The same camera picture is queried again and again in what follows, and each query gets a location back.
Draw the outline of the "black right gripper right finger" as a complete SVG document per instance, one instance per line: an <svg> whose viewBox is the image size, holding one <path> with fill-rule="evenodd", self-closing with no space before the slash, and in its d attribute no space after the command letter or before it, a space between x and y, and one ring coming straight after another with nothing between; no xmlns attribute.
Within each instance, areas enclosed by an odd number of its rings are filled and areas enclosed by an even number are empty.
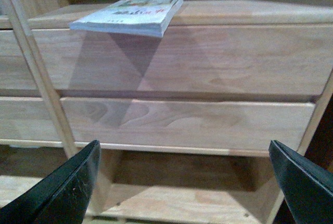
<svg viewBox="0 0 333 224"><path fill-rule="evenodd" d="M269 156L296 223L332 223L332 173L273 140Z"/></svg>

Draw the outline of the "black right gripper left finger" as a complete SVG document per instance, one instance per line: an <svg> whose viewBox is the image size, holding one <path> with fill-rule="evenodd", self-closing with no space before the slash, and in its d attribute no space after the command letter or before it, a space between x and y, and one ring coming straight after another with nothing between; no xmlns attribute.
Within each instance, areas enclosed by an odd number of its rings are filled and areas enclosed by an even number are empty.
<svg viewBox="0 0 333 224"><path fill-rule="evenodd" d="M82 223L97 180L101 148L91 141L1 208L1 223Z"/></svg>

